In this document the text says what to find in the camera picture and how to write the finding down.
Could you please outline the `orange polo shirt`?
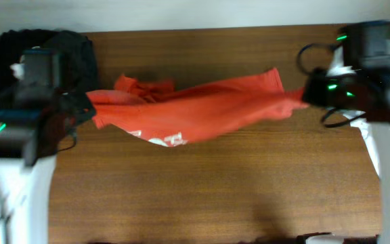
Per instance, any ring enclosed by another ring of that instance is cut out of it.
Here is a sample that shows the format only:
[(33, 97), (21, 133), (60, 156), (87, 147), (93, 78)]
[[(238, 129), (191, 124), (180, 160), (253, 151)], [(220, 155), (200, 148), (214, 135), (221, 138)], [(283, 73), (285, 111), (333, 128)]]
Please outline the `orange polo shirt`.
[(113, 89), (87, 94), (97, 128), (114, 125), (165, 147), (210, 140), (262, 120), (287, 119), (307, 108), (302, 96), (303, 89), (284, 90), (275, 68), (180, 91), (170, 79), (145, 83), (122, 75)]

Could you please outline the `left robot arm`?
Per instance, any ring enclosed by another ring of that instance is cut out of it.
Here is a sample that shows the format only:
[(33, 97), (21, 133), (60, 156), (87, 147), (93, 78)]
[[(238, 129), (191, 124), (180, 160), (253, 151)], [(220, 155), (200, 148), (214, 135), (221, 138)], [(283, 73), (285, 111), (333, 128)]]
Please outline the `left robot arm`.
[(27, 49), (24, 78), (0, 93), (0, 243), (47, 243), (49, 194), (59, 143), (95, 109), (67, 89), (62, 56)]

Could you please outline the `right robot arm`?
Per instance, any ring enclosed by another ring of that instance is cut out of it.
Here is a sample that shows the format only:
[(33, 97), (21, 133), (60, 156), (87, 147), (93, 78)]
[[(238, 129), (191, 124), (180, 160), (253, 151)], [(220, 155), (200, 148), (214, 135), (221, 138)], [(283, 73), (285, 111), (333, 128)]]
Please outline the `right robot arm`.
[(372, 155), (380, 189), (382, 230), (375, 237), (316, 234), (306, 243), (390, 243), (390, 23), (371, 21), (339, 29), (337, 42), (326, 44), (334, 58), (329, 69), (297, 66), (308, 76), (303, 101), (327, 113), (324, 127), (356, 125)]

